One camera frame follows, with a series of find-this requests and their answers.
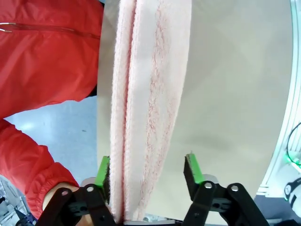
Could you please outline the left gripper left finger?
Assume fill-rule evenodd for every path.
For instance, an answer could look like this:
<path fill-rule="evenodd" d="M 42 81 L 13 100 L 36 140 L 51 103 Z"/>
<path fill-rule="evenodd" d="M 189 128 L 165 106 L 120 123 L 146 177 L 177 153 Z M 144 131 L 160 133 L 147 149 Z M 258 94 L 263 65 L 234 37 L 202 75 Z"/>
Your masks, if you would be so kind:
<path fill-rule="evenodd" d="M 36 225 L 75 226 L 83 216 L 89 215 L 95 226 L 116 226 L 106 205 L 110 199 L 109 165 L 110 158 L 104 156 L 93 184 L 80 187 L 75 192 L 69 188 L 59 188 Z"/>

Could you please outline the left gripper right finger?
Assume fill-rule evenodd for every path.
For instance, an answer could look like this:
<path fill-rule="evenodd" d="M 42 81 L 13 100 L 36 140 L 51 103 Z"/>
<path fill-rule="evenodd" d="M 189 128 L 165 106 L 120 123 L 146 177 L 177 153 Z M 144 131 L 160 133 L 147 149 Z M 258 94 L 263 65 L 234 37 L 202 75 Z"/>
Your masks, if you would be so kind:
<path fill-rule="evenodd" d="M 205 225 L 209 212 L 217 212 L 229 226 L 265 226 L 266 219 L 240 183 L 226 188 L 205 180 L 195 154 L 185 156 L 183 170 L 192 204 L 183 226 Z"/>

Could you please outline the person's right hand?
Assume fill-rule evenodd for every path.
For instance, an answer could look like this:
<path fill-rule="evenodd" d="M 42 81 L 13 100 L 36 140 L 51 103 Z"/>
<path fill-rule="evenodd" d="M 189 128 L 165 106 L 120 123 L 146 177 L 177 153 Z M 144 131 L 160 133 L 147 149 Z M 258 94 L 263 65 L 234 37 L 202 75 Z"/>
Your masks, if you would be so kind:
<path fill-rule="evenodd" d="M 70 189 L 72 192 L 75 192 L 79 189 L 78 186 L 73 186 L 71 184 L 68 183 L 59 183 L 56 186 L 54 186 L 52 189 L 50 189 L 48 191 L 48 193 L 45 195 L 43 204 L 42 204 L 42 210 L 44 210 L 47 205 L 49 204 L 50 200 L 52 199 L 53 195 L 55 194 L 55 192 L 59 189 L 59 188 L 68 188 Z"/>

